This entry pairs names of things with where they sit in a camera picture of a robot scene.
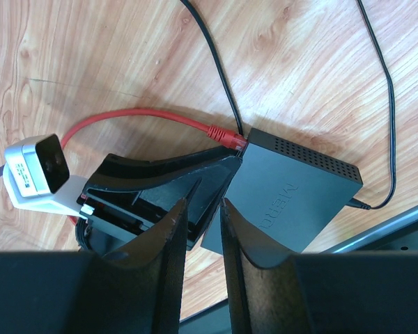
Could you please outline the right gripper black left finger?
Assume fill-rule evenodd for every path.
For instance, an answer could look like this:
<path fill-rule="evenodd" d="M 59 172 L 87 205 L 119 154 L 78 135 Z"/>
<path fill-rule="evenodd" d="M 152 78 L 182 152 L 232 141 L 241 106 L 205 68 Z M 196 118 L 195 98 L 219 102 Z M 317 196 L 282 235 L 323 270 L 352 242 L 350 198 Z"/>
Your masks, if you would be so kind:
<path fill-rule="evenodd" d="M 0 252 L 0 333 L 177 333 L 187 201 L 120 248 Z"/>

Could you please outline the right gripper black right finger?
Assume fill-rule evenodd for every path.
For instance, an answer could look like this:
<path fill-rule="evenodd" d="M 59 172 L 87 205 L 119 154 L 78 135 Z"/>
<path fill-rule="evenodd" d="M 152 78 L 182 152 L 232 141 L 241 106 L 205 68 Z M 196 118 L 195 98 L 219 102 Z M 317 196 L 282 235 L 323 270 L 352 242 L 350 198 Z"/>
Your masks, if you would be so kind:
<path fill-rule="evenodd" d="M 418 252 L 296 253 L 220 216 L 234 333 L 418 333 Z"/>

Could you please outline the black network switch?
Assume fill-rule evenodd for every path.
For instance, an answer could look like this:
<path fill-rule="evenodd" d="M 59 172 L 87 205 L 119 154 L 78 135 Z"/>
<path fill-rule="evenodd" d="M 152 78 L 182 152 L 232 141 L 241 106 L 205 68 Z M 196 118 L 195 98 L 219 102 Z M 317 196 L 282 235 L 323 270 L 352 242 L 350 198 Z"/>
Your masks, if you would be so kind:
<path fill-rule="evenodd" d="M 301 252 L 362 186 L 358 167 L 253 128 L 224 196 L 259 230 Z"/>

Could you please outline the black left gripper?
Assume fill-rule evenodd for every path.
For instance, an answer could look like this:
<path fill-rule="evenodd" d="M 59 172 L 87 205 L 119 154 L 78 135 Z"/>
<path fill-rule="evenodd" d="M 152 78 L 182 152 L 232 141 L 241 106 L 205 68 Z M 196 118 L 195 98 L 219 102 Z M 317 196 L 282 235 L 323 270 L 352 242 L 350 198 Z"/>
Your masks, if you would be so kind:
<path fill-rule="evenodd" d="M 108 253 L 159 223 L 181 198 L 188 207 L 187 250 L 206 231 L 241 165 L 240 153 L 222 146 L 157 161 L 108 154 L 77 199 L 81 248 Z M 151 189 L 185 176 L 192 188 L 167 197 Z"/>

